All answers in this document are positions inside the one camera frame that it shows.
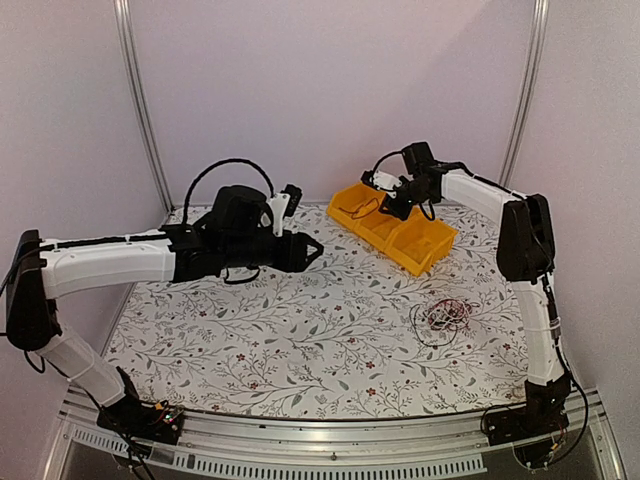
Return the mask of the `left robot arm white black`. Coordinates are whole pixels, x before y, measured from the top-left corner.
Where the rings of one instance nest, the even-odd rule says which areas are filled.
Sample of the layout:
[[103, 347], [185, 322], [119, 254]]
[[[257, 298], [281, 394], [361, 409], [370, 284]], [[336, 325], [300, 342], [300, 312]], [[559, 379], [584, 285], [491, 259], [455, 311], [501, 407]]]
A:
[[232, 268], [303, 272], [324, 248], [310, 235], [284, 227], [300, 198], [293, 185], [272, 196], [233, 185], [221, 188], [211, 209], [194, 223], [71, 241], [43, 240], [28, 230], [1, 288], [5, 335], [16, 349], [36, 353], [109, 409], [126, 433], [141, 433], [149, 415], [130, 379], [58, 319], [57, 300], [120, 284], [225, 277]]

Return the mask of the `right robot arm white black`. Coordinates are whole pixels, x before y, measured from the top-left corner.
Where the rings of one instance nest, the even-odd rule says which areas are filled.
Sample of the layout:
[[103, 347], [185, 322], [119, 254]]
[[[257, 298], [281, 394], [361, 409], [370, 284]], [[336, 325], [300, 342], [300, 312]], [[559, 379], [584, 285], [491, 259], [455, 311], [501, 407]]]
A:
[[426, 142], [386, 154], [361, 181], [385, 194], [379, 211], [406, 220], [417, 206], [435, 219], [434, 206], [458, 203], [499, 228], [496, 263], [516, 295], [528, 352], [526, 396], [563, 395], [572, 375], [563, 358], [561, 320], [554, 294], [554, 234], [547, 199], [509, 190], [462, 162], [434, 158]]

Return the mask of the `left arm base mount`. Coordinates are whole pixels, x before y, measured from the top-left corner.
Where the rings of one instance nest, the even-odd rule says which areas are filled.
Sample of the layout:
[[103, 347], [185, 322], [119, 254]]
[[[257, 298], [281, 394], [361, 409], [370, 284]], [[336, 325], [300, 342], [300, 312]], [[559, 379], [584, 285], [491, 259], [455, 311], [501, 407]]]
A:
[[167, 400], [151, 404], [139, 398], [129, 375], [116, 368], [124, 383], [124, 398], [100, 407], [97, 425], [123, 435], [177, 445], [184, 425], [185, 409]]

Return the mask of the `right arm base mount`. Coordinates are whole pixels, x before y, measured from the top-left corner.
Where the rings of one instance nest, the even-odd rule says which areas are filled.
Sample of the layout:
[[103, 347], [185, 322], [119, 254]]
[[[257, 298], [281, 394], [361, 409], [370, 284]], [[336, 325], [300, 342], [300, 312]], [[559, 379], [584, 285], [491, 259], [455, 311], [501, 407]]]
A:
[[560, 441], [550, 434], [563, 434], [569, 426], [564, 411], [565, 400], [571, 391], [567, 376], [542, 386], [530, 381], [524, 383], [525, 404], [517, 408], [497, 411], [486, 410], [480, 420], [480, 430], [491, 446], [503, 445], [546, 435], [545, 440], [516, 447], [516, 460], [532, 470], [548, 467], [559, 449]]

